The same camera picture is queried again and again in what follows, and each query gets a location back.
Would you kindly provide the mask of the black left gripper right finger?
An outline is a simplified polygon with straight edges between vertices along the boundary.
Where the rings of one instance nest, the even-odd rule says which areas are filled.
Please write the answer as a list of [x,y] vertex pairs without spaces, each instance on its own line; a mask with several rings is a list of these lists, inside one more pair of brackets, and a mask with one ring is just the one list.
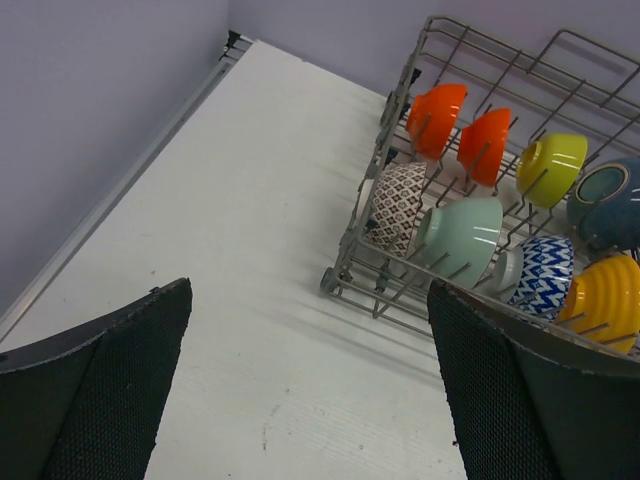
[[440,373],[470,479],[636,479],[639,365],[435,280]]

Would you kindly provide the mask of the grey wire dish rack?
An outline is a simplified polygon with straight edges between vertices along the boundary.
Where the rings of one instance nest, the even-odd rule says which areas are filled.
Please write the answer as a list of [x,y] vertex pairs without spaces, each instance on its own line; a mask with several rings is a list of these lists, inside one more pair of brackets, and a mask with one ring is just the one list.
[[323,295],[433,336],[443,284],[639,358],[639,60],[569,28],[530,53],[428,18]]

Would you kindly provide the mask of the brown patterned white bowl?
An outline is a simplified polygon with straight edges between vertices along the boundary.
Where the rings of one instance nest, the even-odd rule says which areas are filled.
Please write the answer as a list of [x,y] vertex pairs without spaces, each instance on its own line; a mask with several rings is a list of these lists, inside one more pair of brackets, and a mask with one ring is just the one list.
[[385,169],[376,189],[373,189],[373,179],[363,181],[356,219],[363,217],[366,202],[373,192],[363,233],[368,242],[393,255],[407,256],[421,207],[426,172],[425,163],[414,162]]

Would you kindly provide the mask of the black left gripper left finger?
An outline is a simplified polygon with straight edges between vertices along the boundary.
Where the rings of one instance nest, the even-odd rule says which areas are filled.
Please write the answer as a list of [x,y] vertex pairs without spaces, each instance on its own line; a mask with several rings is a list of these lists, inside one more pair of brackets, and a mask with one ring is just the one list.
[[192,311],[180,278],[1,355],[4,479],[142,479]]

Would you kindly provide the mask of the yellow ribbed bowl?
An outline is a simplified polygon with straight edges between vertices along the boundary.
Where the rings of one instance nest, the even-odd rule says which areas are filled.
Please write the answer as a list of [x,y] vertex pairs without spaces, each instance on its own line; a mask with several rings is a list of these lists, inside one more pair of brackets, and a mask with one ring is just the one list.
[[639,265],[619,254],[572,279],[556,323],[627,354],[639,334]]

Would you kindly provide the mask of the lime green bowl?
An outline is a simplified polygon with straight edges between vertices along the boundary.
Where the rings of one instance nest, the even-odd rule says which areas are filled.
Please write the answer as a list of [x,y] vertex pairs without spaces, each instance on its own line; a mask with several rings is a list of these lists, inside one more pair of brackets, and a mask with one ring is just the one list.
[[535,207],[550,209],[569,191],[588,151],[585,136],[550,133],[531,143],[516,169],[518,192]]

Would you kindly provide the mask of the mint green bowl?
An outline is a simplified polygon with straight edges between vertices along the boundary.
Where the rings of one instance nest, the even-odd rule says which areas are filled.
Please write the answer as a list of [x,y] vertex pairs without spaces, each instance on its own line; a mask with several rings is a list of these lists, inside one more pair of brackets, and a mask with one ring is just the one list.
[[436,275],[470,289],[489,266],[502,222],[502,204],[493,196],[466,197],[433,207],[416,234],[418,258]]

